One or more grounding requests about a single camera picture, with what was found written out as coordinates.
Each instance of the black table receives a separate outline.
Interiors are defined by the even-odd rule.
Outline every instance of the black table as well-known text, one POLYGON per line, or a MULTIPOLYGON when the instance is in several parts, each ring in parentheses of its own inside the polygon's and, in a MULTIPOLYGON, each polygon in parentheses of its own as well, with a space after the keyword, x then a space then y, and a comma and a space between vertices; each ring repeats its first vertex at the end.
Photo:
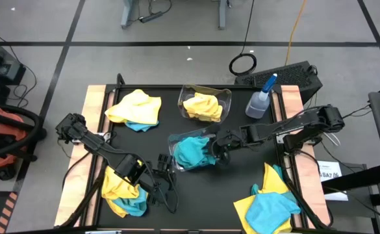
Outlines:
MULTIPOLYGON (((249 118, 244 110, 252 93, 257 91, 248 86, 216 86, 232 92, 232 105, 228 117, 221 124, 222 129, 238 129, 239 126, 275 121, 272 108, 259 121, 249 118)), ((134 88, 122 88, 118 101, 134 88)), ((159 153, 169 153, 167 139, 170 134, 180 134, 201 129, 211 123, 183 118, 177 108, 180 86, 149 86, 143 91, 153 97, 161 97, 159 125, 146 133, 136 133, 124 126, 114 124, 119 141, 115 148, 136 152, 155 163, 159 153)), ((241 223, 233 202, 250 195, 250 187, 256 183, 262 186, 264 163, 278 164, 277 150, 273 140, 260 147, 260 151, 240 149, 231 152, 230 165, 225 168, 210 166, 177 172, 179 208, 175 214, 163 205, 149 206, 143 217, 120 218, 112 212, 105 200, 101 200, 97 225, 104 228, 139 229, 240 229, 241 223)))

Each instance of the white cable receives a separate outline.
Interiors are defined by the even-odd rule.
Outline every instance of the white cable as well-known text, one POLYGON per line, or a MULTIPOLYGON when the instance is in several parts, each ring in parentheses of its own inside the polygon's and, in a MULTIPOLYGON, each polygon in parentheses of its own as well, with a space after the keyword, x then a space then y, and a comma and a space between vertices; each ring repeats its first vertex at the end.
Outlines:
POLYGON ((331 136, 333 136, 337 142, 335 142, 327 133, 324 133, 324 135, 335 145, 335 146, 341 146, 341 142, 340 140, 338 139, 338 137, 336 135, 334 135, 334 133, 330 133, 331 136))

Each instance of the gray floor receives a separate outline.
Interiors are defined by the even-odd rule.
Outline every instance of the gray floor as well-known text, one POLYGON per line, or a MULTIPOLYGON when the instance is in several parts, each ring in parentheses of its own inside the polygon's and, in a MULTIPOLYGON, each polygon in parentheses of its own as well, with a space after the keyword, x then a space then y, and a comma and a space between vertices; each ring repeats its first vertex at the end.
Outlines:
MULTIPOLYGON (((73 41, 157 42, 157 41, 242 41, 246 33, 251 0, 233 1, 227 10, 227 29, 219 31, 218 6, 207 0, 172 0, 163 17, 120 29, 120 0, 86 0, 73 41)), ((78 0, 0 1, 0 35, 8 41, 64 41, 78 0)), ((380 34, 380 1, 365 0, 380 34)), ((286 42, 298 14, 300 0, 256 1, 249 41, 286 42)), ((157 0, 154 11, 168 4, 157 0)), ((147 3, 141 1, 141 14, 147 3)), ((296 42, 374 42, 372 32, 355 0, 309 1, 294 36, 296 42)), ((60 56, 61 47, 15 47, 20 60, 38 77, 29 94, 28 109, 40 112, 60 56)), ((51 228, 57 211, 61 182, 68 159, 57 146, 56 124, 69 112, 81 112, 88 85, 114 83, 122 73, 128 84, 232 84, 228 63, 240 47, 70 47, 45 119, 49 136, 38 144, 39 159, 29 166, 8 231, 51 228)), ((257 71, 282 66, 285 47, 247 47, 258 58, 257 71)), ((342 113, 363 107, 367 94, 380 90, 380 50, 376 47, 293 47, 290 62, 316 65, 323 88, 318 104, 332 103, 342 113)), ((243 70, 249 61, 241 60, 243 70)), ((27 73, 23 83, 32 84, 27 73)), ((380 143, 371 114, 346 119, 337 134, 342 145, 329 149, 347 163, 380 164, 380 143)), ((316 156, 331 160, 316 146, 316 156)), ((13 181, 0 183, 0 190, 12 190, 13 181)), ((335 227, 366 231, 370 222, 335 214, 335 227)))

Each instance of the clear plastic container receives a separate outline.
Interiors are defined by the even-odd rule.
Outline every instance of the clear plastic container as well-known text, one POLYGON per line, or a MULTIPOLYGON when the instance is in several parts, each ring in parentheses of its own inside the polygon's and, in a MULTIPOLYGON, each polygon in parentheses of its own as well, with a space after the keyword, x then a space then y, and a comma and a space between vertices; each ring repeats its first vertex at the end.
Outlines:
POLYGON ((224 119, 226 119, 227 115, 229 114, 230 111, 230 104, 231 104, 231 91, 228 89, 224 90, 217 90, 214 88, 207 88, 203 86, 197 86, 193 84, 185 84, 183 85, 183 88, 181 89, 181 93, 179 94, 179 99, 178 99, 178 108, 180 110, 180 113, 183 117, 185 118, 193 118, 197 119, 200 121, 208 121, 208 122, 217 122, 217 123, 222 123, 224 119), (195 93, 200 93, 200 94, 207 94, 207 95, 213 95, 216 96, 218 100, 218 104, 223 107, 222 110, 222 115, 220 118, 213 118, 210 116, 203 116, 198 113, 191 113, 190 114, 197 114, 198 116, 202 116, 201 120, 197 116, 190 117, 188 114, 189 112, 184 108, 184 101, 193 98, 195 96, 195 93))
POLYGON ((207 131, 207 128, 198 129, 198 130, 191 131, 188 133, 183 133, 183 134, 172 134, 172 135, 170 135, 168 137, 168 148, 170 149, 170 155, 172 156, 172 163, 173 163, 174 167, 176 167, 176 169, 178 169, 180 172, 185 172, 187 170, 191 170, 191 169, 200 167, 200 165, 199 165, 199 166, 194 166, 191 168, 184 168, 180 164, 177 163, 177 161, 175 160, 173 155, 174 155, 175 145, 177 145, 178 142, 184 140, 187 137, 209 137, 209 138, 213 138, 215 136, 216 136, 215 134, 209 133, 207 131))

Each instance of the blue spray nozzle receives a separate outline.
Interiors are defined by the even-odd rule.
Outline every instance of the blue spray nozzle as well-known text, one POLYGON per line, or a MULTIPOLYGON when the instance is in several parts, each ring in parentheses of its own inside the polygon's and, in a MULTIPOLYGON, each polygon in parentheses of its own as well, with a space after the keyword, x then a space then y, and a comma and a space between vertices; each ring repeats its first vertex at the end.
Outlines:
POLYGON ((276 77, 277 77, 277 76, 278 76, 278 75, 277 75, 276 73, 274 73, 274 74, 268 79, 268 81, 266 81, 265 85, 264 85, 263 88, 262 88, 262 92, 264 92, 264 93, 268 93, 268 92, 272 89, 273 85, 276 83, 276 77))

